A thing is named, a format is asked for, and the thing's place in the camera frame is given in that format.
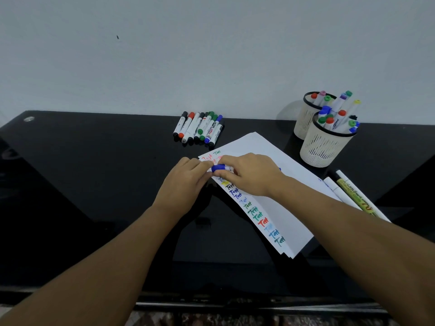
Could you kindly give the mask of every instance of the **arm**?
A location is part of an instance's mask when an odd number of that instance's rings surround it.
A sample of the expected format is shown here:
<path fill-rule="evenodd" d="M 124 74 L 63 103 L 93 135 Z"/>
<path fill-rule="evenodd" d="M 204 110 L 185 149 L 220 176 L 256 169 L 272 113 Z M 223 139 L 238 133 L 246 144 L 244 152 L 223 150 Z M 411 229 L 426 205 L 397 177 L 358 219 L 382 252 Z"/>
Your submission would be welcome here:
<path fill-rule="evenodd" d="M 435 244 L 334 200 L 252 153 L 223 156 L 216 176 L 295 215 L 334 260 L 402 325 L 435 325 Z"/>
<path fill-rule="evenodd" d="M 182 158 L 139 219 L 14 307 L 0 326 L 124 325 L 155 253 L 192 207 L 212 165 Z"/>

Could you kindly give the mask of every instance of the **white wall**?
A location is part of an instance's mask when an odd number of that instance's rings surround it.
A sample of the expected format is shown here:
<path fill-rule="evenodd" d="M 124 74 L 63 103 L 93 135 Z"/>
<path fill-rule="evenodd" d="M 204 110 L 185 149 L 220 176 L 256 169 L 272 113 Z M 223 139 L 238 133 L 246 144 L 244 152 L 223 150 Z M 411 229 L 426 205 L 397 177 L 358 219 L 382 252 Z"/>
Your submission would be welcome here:
<path fill-rule="evenodd" d="M 282 110 L 303 93 L 349 89 L 361 121 L 435 124 L 434 10 L 435 0 L 1 0 L 0 110 L 294 118 Z"/>

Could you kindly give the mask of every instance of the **right hand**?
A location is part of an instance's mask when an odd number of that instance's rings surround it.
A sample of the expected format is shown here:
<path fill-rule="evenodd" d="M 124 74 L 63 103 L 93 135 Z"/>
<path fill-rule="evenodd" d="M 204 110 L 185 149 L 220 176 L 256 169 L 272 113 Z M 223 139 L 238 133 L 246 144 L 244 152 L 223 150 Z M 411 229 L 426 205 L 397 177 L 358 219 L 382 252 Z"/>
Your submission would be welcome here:
<path fill-rule="evenodd" d="M 254 196 L 270 197 L 276 181 L 285 177 L 279 167 L 268 156 L 248 153 L 244 156 L 223 156 L 219 164 L 234 168 L 234 173 L 216 170 L 214 176 L 230 181 L 239 189 Z"/>

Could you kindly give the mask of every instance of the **mesh pattern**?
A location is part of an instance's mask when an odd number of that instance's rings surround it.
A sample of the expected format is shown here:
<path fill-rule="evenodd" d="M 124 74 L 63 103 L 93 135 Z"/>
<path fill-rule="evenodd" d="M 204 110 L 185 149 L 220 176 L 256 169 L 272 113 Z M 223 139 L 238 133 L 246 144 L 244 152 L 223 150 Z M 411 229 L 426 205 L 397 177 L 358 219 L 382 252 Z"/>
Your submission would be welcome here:
<path fill-rule="evenodd" d="M 304 103 L 304 106 L 297 116 L 295 129 L 293 130 L 297 137 L 300 139 L 305 139 L 308 128 L 310 127 L 311 119 L 313 118 L 314 113 L 318 111 L 318 109 L 315 109 Z"/>
<path fill-rule="evenodd" d="M 310 122 L 302 144 L 301 158 L 314 167 L 327 167 L 352 137 L 338 137 L 325 133 Z"/>

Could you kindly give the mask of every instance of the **left hand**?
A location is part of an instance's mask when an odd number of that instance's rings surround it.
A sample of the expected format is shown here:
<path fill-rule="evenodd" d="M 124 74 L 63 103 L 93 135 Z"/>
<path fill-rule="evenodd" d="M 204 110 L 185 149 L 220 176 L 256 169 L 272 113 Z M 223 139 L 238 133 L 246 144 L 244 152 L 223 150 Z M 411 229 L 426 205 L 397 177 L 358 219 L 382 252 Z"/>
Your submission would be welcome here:
<path fill-rule="evenodd" d="M 153 206 L 181 218 L 192 208 L 205 182 L 213 175 L 207 172 L 211 166 L 212 161 L 181 158 L 163 181 Z"/>

